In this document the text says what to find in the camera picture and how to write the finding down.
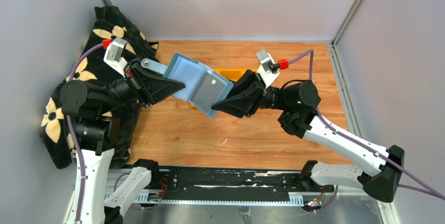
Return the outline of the dark grey credit card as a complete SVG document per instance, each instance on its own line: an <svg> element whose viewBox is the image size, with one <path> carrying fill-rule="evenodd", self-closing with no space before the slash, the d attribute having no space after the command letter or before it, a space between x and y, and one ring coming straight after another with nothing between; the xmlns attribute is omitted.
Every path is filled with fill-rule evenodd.
<svg viewBox="0 0 445 224"><path fill-rule="evenodd" d="M226 86L227 83L220 78L210 73L205 73L201 83L198 85L191 98L191 103L203 113L210 114L212 105L218 102L218 99Z"/></svg>

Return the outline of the blue leather card holder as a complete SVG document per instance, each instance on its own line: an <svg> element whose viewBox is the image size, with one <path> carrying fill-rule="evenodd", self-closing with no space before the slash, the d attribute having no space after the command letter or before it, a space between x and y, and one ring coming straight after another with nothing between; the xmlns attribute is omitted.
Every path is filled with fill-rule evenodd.
<svg viewBox="0 0 445 224"><path fill-rule="evenodd" d="M227 97L234 85L230 80L222 77L211 67L186 55L180 54L179 52L173 54L167 66L148 58L142 59L141 66L145 69L161 74L164 78L185 83L185 88L177 91L173 94L173 96L189 103L191 103L191 98L194 95L198 85L201 83L205 73L210 73L227 83L227 86L219 97L218 102ZM212 109L210 114L204 114L209 116L209 118L213 118L216 113L217 111Z"/></svg>

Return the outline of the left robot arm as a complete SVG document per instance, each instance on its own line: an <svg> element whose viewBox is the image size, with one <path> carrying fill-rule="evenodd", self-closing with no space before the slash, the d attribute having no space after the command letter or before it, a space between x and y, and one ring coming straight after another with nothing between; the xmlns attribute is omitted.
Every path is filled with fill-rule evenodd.
<svg viewBox="0 0 445 224"><path fill-rule="evenodd" d="M107 177L118 140L121 120L107 112L138 102L157 104L185 87L184 83L145 69L141 60L110 61L121 78L106 86L70 80L60 90L61 110L67 118L76 149L77 181L69 223L123 223L124 216L139 193L161 182L159 166L140 159L128 178L105 196Z"/></svg>

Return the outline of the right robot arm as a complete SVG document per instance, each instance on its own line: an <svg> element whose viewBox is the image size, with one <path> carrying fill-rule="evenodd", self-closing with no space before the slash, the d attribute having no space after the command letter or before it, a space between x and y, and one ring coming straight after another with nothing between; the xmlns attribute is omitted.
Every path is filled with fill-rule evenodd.
<svg viewBox="0 0 445 224"><path fill-rule="evenodd" d="M315 160L300 171L301 187L313 191L326 185L363 190L368 196L392 202L402 176L404 150L366 141L324 117L312 80L290 80L281 87L266 87L260 74L250 70L234 83L227 97L212 108L237 118L250 117L259 109L280 110L278 122L289 135L318 143L347 158L350 165Z"/></svg>

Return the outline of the middle yellow bin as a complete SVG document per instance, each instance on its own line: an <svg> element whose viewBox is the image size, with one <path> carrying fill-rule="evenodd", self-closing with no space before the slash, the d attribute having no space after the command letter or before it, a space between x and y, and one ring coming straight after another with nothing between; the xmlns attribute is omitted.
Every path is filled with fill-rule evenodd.
<svg viewBox="0 0 445 224"><path fill-rule="evenodd" d="M230 81L238 81L245 73L245 69L215 69L215 71L222 77Z"/></svg>

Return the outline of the right yellow bin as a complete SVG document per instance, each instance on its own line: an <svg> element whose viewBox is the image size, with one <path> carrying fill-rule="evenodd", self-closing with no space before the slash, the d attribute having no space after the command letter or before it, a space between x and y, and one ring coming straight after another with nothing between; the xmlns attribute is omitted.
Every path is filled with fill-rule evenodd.
<svg viewBox="0 0 445 224"><path fill-rule="evenodd" d="M258 69L243 69L242 73L246 73L246 72L257 72Z"/></svg>

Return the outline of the black floral blanket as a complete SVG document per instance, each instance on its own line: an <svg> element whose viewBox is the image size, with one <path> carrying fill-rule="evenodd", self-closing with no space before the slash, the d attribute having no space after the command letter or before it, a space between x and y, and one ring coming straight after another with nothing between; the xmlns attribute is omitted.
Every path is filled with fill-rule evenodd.
<svg viewBox="0 0 445 224"><path fill-rule="evenodd" d="M66 79L54 89L41 122L40 138L58 169L72 160L112 153L111 169L129 161L131 141L149 75L143 59L156 60L157 42L116 6L96 7L86 47Z"/></svg>

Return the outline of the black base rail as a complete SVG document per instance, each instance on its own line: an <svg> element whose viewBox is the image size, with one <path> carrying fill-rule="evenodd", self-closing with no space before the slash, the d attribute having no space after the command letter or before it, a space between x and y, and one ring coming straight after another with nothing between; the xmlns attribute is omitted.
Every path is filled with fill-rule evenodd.
<svg viewBox="0 0 445 224"><path fill-rule="evenodd" d="M335 187L305 188L298 170L160 166L160 181L136 194L134 204L319 206Z"/></svg>

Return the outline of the right aluminium frame post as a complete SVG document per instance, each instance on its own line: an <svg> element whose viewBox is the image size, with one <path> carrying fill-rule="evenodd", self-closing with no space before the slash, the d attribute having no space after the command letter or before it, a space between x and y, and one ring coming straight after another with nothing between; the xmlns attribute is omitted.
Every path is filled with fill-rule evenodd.
<svg viewBox="0 0 445 224"><path fill-rule="evenodd" d="M333 47L336 47L339 42L342 40L346 30L348 29L349 25L351 24L352 20L354 19L356 13L359 11L360 7L362 6L364 0L354 0L349 11L347 12L345 18L343 19L337 33L335 34L334 38L331 41L331 45Z"/></svg>

